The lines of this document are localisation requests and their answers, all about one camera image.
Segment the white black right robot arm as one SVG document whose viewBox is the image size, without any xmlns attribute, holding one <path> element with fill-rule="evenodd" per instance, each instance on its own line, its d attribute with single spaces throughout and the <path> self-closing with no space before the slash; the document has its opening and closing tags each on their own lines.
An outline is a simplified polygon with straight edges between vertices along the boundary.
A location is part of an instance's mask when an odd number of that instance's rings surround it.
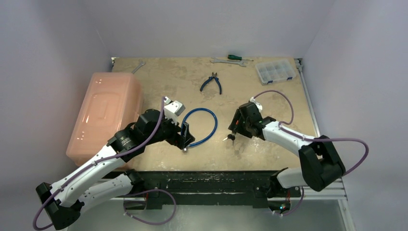
<svg viewBox="0 0 408 231">
<path fill-rule="evenodd" d="M 262 117 L 253 102 L 241 105 L 228 127 L 233 135 L 275 143 L 298 156 L 299 168 L 284 168 L 271 176 L 270 190 L 281 196 L 292 187 L 307 186 L 322 191 L 342 177 L 345 166 L 327 136 L 318 138 L 282 126 L 272 117 Z"/>
</svg>

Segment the black-headed key bunch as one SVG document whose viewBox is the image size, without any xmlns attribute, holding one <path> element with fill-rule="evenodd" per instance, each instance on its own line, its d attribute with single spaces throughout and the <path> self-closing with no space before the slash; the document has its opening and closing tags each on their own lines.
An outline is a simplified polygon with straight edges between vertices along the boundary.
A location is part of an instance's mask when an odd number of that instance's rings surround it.
<svg viewBox="0 0 408 231">
<path fill-rule="evenodd" d="M 226 137 L 226 138 L 224 138 L 222 141 L 228 141 L 228 140 L 230 140 L 230 141 L 231 141 L 231 144 L 232 144 L 232 146 L 233 146 L 233 145 L 234 145 L 234 143 L 235 143 L 235 140 L 236 140 L 236 136 L 235 136 L 235 134 L 233 134 L 233 133 L 228 134 L 228 135 L 227 135 L 227 137 Z"/>
</svg>

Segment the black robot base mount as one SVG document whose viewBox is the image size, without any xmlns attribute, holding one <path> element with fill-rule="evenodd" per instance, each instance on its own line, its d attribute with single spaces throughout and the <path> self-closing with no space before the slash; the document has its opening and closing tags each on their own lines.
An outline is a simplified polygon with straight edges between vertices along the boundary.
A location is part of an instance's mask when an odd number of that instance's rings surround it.
<svg viewBox="0 0 408 231">
<path fill-rule="evenodd" d="M 147 191 L 147 209 L 164 205 L 246 205 L 252 208 L 286 209 L 289 200 L 301 196 L 299 187 L 284 189 L 276 170 L 242 171 L 125 171 L 131 193 Z"/>
</svg>

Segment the blue cable lock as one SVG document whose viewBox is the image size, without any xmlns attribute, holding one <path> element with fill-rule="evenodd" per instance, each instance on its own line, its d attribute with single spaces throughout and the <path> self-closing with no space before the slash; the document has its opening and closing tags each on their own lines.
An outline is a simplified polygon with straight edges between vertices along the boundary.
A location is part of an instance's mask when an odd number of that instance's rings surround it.
<svg viewBox="0 0 408 231">
<path fill-rule="evenodd" d="M 195 137 L 195 141 L 182 150 L 183 154 L 208 154 L 218 127 L 216 114 L 207 108 L 196 108 L 188 112 L 183 121 L 189 123 L 190 132 Z"/>
</svg>

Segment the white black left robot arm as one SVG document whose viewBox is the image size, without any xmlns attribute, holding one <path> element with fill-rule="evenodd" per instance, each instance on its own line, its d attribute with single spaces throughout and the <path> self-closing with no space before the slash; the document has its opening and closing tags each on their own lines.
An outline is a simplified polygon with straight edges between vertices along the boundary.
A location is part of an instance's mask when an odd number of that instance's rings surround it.
<svg viewBox="0 0 408 231">
<path fill-rule="evenodd" d="M 182 150 L 194 140 L 187 122 L 179 125 L 165 118 L 163 110 L 145 111 L 136 122 L 118 131 L 95 156 L 73 173 L 55 183 L 43 182 L 37 186 L 36 192 L 42 205 L 34 217 L 34 229 L 44 230 L 37 226 L 42 211 L 46 211 L 52 227 L 62 230 L 72 225 L 86 210 L 111 198 L 161 193 L 161 189 L 145 188 L 144 179 L 135 170 L 127 170 L 103 184 L 95 183 L 143 153 L 147 145 L 166 141 Z"/>
</svg>

